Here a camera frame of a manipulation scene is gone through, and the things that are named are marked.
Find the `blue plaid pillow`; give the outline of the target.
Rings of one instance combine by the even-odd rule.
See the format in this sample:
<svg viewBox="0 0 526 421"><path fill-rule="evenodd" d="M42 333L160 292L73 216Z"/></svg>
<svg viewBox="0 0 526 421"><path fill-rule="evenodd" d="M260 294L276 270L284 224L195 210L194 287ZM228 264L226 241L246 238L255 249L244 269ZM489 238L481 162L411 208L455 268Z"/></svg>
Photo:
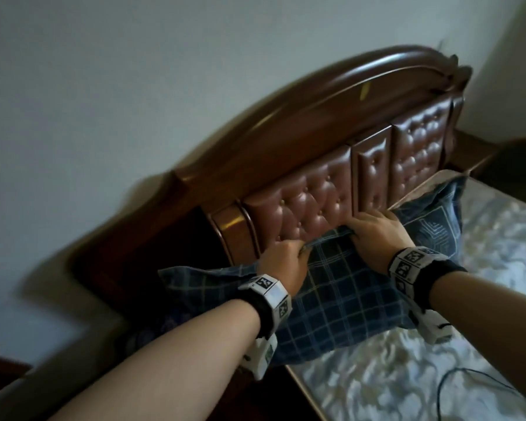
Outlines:
<svg viewBox="0 0 526 421"><path fill-rule="evenodd" d="M417 245L460 261L461 197L467 178L456 175L393 210ZM388 277L369 268L340 226L307 244L308 275L293 301L292 314L275 333L271 366L295 365L360 344L393 328L415 329L412 311ZM257 262L220 269L161 269L166 288L192 316L229 300L256 275Z"/></svg>

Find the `white marker wrist tracker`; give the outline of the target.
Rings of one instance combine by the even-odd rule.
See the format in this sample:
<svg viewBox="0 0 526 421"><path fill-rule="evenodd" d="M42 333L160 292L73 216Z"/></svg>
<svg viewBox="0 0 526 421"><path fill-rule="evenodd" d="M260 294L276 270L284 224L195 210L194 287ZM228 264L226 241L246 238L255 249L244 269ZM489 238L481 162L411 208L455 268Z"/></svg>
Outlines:
<svg viewBox="0 0 526 421"><path fill-rule="evenodd" d="M292 298L283 284L269 275L256 276L240 285L235 298L251 304L261 321L256 339L240 362L243 370L250 372L255 381L260 381L278 347L276 332L292 311Z"/></svg>
<svg viewBox="0 0 526 421"><path fill-rule="evenodd" d="M466 269L446 255L427 247L407 247L397 252L388 266L388 276L409 309L408 317L429 345L449 342L453 326L432 309L429 294L434 282Z"/></svg>

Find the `brown wooden bed frame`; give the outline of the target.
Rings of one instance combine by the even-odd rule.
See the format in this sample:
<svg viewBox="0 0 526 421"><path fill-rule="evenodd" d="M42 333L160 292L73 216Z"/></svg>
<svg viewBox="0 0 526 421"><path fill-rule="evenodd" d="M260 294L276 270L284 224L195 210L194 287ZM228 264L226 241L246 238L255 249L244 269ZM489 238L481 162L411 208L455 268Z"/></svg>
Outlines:
<svg viewBox="0 0 526 421"><path fill-rule="evenodd" d="M261 381L238 372L231 386L222 421L324 421L286 367L272 368Z"/></svg>

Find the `person's right forearm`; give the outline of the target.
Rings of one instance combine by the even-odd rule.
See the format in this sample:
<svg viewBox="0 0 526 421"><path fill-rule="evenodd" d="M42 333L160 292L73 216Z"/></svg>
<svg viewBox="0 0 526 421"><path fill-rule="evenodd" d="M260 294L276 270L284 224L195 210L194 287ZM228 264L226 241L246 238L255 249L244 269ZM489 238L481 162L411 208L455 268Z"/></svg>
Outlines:
<svg viewBox="0 0 526 421"><path fill-rule="evenodd" d="M526 295L453 272L433 284L429 302L526 397Z"/></svg>

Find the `person's left hand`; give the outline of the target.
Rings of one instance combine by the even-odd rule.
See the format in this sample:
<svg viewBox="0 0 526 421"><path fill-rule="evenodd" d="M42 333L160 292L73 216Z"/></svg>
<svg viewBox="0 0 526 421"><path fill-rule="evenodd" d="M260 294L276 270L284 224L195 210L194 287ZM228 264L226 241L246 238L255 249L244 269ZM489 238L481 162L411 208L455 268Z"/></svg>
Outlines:
<svg viewBox="0 0 526 421"><path fill-rule="evenodd" d="M285 240L268 247L257 261L257 274L268 275L281 282L291 297L301 290L307 276L308 264L297 265L295 244L301 240Z"/></svg>

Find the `brown tufted wooden headboard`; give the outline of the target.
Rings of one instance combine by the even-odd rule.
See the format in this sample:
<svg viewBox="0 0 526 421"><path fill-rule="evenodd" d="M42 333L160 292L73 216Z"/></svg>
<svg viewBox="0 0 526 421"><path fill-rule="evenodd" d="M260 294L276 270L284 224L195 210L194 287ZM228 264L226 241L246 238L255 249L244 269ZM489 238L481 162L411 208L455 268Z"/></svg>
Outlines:
<svg viewBox="0 0 526 421"><path fill-rule="evenodd" d="M407 45L323 68L260 103L143 207L75 253L72 275L127 317L167 304L158 270L251 264L443 169L472 67Z"/></svg>

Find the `person's right hand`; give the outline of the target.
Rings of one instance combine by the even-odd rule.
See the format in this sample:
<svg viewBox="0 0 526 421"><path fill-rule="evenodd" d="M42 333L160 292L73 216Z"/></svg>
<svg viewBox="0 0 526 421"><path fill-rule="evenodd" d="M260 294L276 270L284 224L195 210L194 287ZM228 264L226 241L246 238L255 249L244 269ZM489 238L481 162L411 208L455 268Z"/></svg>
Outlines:
<svg viewBox="0 0 526 421"><path fill-rule="evenodd" d="M389 210L358 212L346 225L363 225L364 242L353 242L364 260L373 270L387 275L393 257L400 251L415 247L415 243L397 216Z"/></svg>

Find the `dark wooden bedside table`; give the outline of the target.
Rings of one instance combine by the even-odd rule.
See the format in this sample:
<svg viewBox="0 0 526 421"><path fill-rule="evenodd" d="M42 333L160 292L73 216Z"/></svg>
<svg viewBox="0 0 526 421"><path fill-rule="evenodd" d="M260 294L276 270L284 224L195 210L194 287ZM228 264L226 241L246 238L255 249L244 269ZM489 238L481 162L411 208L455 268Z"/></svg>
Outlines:
<svg viewBox="0 0 526 421"><path fill-rule="evenodd" d="M448 169L526 203L526 138L493 143L458 130L455 136Z"/></svg>

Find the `person's left forearm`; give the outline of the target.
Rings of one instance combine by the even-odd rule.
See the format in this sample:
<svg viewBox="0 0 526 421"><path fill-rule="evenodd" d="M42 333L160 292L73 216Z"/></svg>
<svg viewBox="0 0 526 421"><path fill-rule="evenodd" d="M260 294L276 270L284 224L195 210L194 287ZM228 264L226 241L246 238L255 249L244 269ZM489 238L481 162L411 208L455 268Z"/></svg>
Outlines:
<svg viewBox="0 0 526 421"><path fill-rule="evenodd" d="M206 421L260 329L232 300L160 336L49 421Z"/></svg>

